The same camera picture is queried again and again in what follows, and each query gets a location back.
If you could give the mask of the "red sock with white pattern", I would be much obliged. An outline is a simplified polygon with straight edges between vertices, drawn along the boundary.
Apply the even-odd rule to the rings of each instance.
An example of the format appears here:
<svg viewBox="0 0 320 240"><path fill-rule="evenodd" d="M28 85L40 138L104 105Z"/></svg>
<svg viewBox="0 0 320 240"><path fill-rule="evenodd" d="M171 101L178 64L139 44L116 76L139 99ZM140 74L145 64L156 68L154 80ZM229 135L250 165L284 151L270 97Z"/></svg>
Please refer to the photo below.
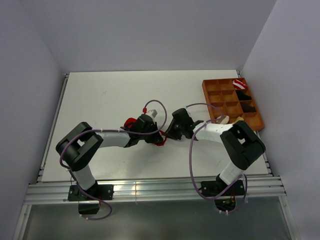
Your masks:
<svg viewBox="0 0 320 240"><path fill-rule="evenodd" d="M158 130L156 122L152 120L143 121L140 117L138 119L128 118L122 127L123 130L137 133L151 133ZM167 138L164 136L162 130L157 131L154 134L139 135L129 134L130 140L125 146L126 148L137 145L139 141L145 141L147 144L154 144L158 147L163 146L166 143Z"/></svg>

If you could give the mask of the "brown striped sock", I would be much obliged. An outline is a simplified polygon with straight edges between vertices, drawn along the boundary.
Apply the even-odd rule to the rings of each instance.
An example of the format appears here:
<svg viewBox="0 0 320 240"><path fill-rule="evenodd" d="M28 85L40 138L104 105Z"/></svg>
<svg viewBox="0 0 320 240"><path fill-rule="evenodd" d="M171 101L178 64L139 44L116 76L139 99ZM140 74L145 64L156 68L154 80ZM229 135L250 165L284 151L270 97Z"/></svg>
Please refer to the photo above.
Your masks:
<svg viewBox="0 0 320 240"><path fill-rule="evenodd" d="M229 124L230 117L228 115L224 115L221 119L219 119L216 123L220 125Z"/></svg>

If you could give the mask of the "yellow sock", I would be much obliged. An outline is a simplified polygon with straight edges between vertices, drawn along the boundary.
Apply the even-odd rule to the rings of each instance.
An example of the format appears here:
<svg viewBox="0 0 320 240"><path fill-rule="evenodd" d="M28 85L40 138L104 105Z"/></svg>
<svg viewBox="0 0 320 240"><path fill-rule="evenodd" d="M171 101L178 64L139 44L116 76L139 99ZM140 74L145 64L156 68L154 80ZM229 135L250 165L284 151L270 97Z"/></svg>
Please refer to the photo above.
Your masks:
<svg viewBox="0 0 320 240"><path fill-rule="evenodd" d="M244 118L243 117L237 117L236 120L234 121L234 123L237 123L239 121L244 121Z"/></svg>

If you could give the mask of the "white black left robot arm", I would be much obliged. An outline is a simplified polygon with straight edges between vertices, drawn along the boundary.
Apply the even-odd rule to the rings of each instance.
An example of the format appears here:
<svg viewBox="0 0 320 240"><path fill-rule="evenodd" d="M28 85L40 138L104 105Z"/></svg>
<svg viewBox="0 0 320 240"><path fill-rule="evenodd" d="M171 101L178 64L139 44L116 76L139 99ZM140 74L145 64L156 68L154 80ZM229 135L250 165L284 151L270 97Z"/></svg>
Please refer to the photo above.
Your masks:
<svg viewBox="0 0 320 240"><path fill-rule="evenodd" d="M156 110L149 110L137 119L129 118L120 130L102 132L94 131L87 122L81 122L58 142L55 149L60 155L60 162L66 163L64 167L79 184L82 197L91 200L102 195L89 167L89 162L99 148L129 148L139 141L157 146L165 143L155 122L156 116Z"/></svg>

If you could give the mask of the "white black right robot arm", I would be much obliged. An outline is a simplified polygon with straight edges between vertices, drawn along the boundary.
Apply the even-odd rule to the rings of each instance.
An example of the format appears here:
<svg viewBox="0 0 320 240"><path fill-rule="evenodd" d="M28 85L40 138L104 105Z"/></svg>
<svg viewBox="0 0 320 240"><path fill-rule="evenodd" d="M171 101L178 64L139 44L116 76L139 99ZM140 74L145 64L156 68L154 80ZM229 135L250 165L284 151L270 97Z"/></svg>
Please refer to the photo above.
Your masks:
<svg viewBox="0 0 320 240"><path fill-rule="evenodd" d="M233 124L217 124L210 120L194 121L186 108L172 113L172 121L164 135L173 140L182 137L190 139L189 172L194 181L192 150L194 141L211 141L224 146L229 163L216 178L216 189L222 195L229 194L234 188L234 181L266 151L264 143L243 121Z"/></svg>

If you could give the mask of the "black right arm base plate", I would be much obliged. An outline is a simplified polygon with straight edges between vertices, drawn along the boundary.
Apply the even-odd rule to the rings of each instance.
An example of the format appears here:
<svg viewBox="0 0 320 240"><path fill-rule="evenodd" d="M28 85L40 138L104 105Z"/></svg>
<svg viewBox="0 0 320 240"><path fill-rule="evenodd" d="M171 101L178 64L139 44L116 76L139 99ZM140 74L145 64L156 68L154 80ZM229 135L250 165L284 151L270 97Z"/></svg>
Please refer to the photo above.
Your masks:
<svg viewBox="0 0 320 240"><path fill-rule="evenodd" d="M214 197L222 192L227 185L222 180L208 180L200 183L200 192L205 197ZM246 193L245 185L241 179L238 179L230 188L228 188L223 194L223 197L237 197L243 196Z"/></svg>

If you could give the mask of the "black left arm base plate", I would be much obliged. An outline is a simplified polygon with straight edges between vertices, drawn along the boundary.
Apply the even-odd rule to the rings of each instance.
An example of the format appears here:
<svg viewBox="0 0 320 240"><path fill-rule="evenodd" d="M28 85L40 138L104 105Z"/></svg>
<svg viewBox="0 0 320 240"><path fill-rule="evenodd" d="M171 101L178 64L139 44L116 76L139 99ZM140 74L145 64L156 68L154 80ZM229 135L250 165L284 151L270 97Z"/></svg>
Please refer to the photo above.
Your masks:
<svg viewBox="0 0 320 240"><path fill-rule="evenodd" d="M112 184L102 184L97 186L97 190L89 195L100 200L112 200L114 193L114 186ZM80 191L77 185L71 185L67 200L69 202L93 201L92 198L86 196Z"/></svg>

